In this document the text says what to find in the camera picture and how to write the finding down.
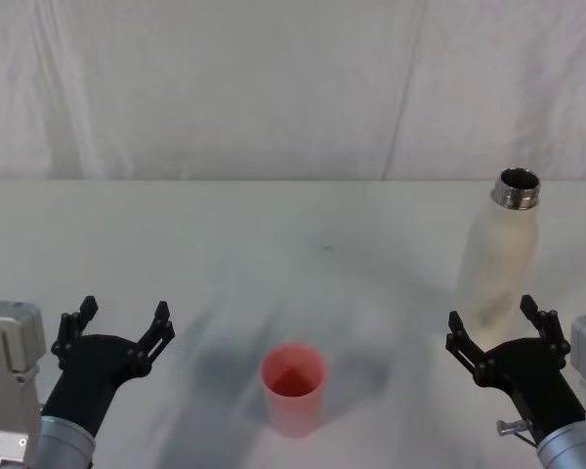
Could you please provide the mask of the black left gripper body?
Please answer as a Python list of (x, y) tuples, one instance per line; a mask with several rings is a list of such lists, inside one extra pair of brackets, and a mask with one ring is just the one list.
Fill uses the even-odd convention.
[(138, 343), (111, 335), (57, 340), (51, 352), (62, 374), (41, 414), (67, 420), (95, 437), (117, 390), (150, 372), (148, 351)]

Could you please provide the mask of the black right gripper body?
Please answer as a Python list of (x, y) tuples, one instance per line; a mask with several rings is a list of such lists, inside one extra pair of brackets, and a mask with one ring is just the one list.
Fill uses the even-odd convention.
[(504, 342), (488, 351), (473, 347), (474, 381), (512, 400), (529, 433), (548, 436), (585, 419), (585, 409), (562, 375), (570, 345), (543, 338)]

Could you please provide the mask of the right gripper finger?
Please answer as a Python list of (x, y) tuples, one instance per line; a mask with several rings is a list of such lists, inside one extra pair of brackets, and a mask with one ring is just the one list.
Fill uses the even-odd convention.
[(565, 357), (570, 353), (570, 344), (565, 339), (556, 310), (540, 310), (530, 295), (523, 295), (520, 309), (525, 318), (537, 330), (540, 341), (557, 367), (565, 367)]
[(472, 374), (478, 386), (488, 386), (492, 372), (490, 358), (471, 339), (456, 311), (449, 313), (448, 327), (445, 349)]

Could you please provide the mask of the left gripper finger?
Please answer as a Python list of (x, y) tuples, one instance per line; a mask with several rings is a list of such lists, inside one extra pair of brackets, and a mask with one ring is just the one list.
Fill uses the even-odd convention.
[(93, 295), (88, 295), (78, 311), (61, 315), (58, 335), (51, 347), (51, 353), (58, 358), (59, 367), (65, 367), (68, 356), (73, 352), (75, 344), (98, 309), (96, 298)]
[(175, 338), (173, 323), (166, 301), (160, 301), (154, 312), (154, 318), (141, 339), (128, 351), (129, 376), (145, 377), (163, 350)]

